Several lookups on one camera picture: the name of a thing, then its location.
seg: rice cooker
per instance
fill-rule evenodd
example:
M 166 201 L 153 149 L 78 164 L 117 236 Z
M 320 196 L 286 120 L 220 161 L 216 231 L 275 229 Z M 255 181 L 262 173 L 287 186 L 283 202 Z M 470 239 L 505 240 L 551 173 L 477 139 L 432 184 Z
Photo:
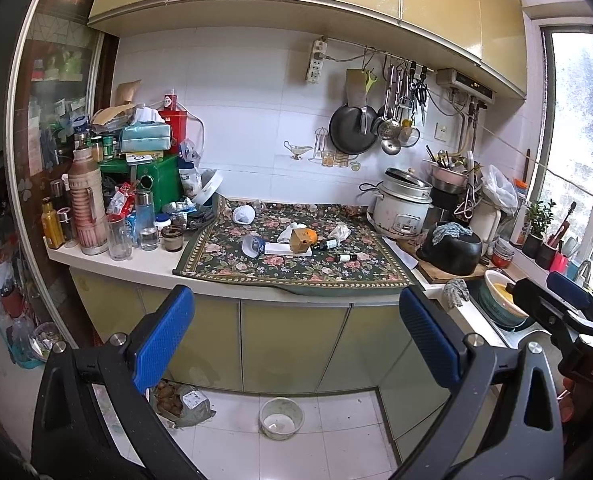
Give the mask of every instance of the rice cooker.
M 373 220 L 377 230 L 392 238 L 416 236 L 432 205 L 432 186 L 413 174 L 387 168 L 377 189 Z

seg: frying pan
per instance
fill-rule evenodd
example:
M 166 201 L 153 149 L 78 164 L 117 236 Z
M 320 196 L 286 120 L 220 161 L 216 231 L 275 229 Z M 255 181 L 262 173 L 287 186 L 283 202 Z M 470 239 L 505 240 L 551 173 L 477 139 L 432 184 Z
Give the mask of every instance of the frying pan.
M 366 108 L 368 133 L 361 131 L 361 109 L 343 105 L 338 108 L 330 119 L 330 140 L 341 153 L 358 155 L 367 152 L 377 140 L 377 136 L 370 132 L 372 122 L 377 118 L 377 112 L 371 106 Z

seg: metal bolt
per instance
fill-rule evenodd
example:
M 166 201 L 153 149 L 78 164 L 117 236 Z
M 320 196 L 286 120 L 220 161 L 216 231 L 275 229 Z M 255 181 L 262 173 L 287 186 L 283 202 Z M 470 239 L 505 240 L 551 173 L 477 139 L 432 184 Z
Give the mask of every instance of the metal bolt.
M 128 336 L 123 332 L 116 332 L 110 336 L 110 344 L 112 346 L 123 346 L 128 340 Z
M 530 350 L 532 354 L 541 354 L 543 347 L 536 341 L 530 341 L 528 343 L 528 350 Z
M 465 336 L 465 340 L 468 342 L 468 344 L 474 347 L 483 346 L 485 344 L 485 339 L 479 334 L 468 334 Z
M 57 341 L 56 343 L 54 343 L 52 345 L 52 352 L 55 352 L 57 354 L 62 354 L 63 352 L 65 352 L 66 348 L 67 348 L 67 343 L 65 341 Z

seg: cutting board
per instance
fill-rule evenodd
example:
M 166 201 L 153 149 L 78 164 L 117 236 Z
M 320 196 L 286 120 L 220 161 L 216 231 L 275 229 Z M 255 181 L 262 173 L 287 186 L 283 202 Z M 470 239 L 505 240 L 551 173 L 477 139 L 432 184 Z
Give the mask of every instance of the cutting board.
M 397 240 L 397 245 L 406 253 L 411 254 L 417 260 L 416 256 L 416 248 L 407 240 Z M 437 283 L 448 283 L 450 280 L 454 278 L 461 278 L 462 280 L 475 280 L 477 278 L 482 278 L 485 271 L 490 269 L 490 267 L 477 264 L 477 268 L 475 272 L 472 274 L 468 274 L 467 276 L 457 276 L 455 274 L 450 274 L 449 272 L 445 272 L 444 270 L 437 269 L 434 265 L 429 262 L 424 262 L 423 260 L 419 260 L 419 265 L 416 267 L 419 269 L 419 272 L 423 275 L 423 277 L 428 280 L 430 285 L 435 285 Z

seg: floral tablecloth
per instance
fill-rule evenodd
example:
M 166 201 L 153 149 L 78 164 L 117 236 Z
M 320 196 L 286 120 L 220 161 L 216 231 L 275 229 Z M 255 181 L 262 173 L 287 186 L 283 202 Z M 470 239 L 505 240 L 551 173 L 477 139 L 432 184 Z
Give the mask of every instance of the floral tablecloth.
M 265 203 L 252 224 L 242 226 L 232 221 L 232 209 L 245 202 L 229 202 L 221 196 L 218 200 L 218 219 L 189 241 L 175 274 L 221 283 L 276 286 L 317 296 L 392 294 L 417 283 L 368 224 L 364 207 Z M 305 224 L 320 237 L 327 237 L 343 222 L 350 228 L 350 237 L 340 247 L 314 251 L 313 256 L 262 255 L 252 259 L 241 251 L 246 234 L 275 242 L 291 222 Z M 342 253 L 356 254 L 358 259 L 334 262 L 335 254 Z

